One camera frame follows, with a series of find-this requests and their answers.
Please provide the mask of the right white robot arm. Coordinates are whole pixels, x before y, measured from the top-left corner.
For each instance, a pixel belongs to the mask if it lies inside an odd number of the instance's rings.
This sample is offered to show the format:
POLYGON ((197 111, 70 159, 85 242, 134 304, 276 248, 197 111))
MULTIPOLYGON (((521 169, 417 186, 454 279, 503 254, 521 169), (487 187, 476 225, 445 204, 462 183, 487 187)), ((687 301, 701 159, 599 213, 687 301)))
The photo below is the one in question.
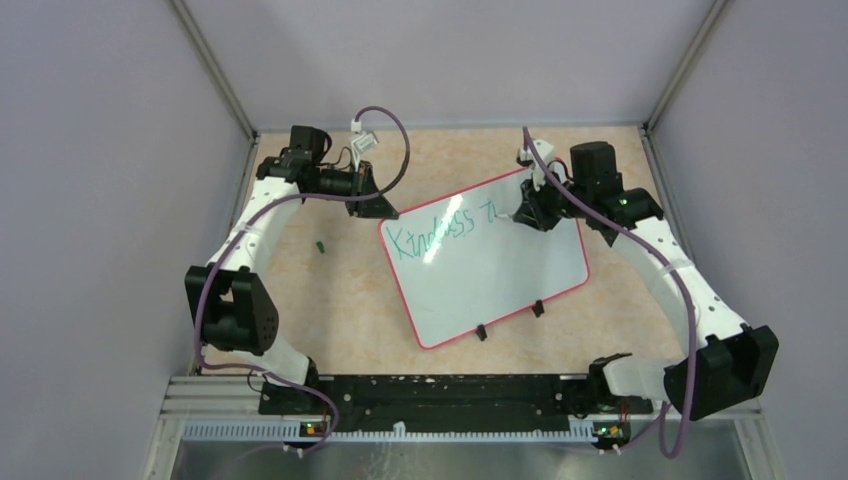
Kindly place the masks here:
POLYGON ((698 421, 764 390, 779 349, 768 326, 753 327, 725 304, 680 246, 664 211, 643 188, 627 189, 614 147, 575 145, 564 175, 554 170, 553 146, 524 141, 517 164, 528 169, 521 203, 511 218, 540 232, 564 219, 582 219, 629 262, 671 323, 681 360, 619 353, 594 360, 586 385, 589 404, 612 412, 626 397, 672 405, 698 421))

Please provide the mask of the white board with red frame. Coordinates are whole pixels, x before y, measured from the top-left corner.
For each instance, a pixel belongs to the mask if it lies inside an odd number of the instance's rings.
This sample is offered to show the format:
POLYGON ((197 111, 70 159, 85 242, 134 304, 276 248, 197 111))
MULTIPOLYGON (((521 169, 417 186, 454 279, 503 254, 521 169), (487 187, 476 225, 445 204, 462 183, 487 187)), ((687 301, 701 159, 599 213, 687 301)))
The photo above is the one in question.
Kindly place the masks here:
POLYGON ((377 231, 418 345, 434 349, 585 285, 575 220, 540 232, 513 214, 527 170, 513 170, 383 220, 377 231))

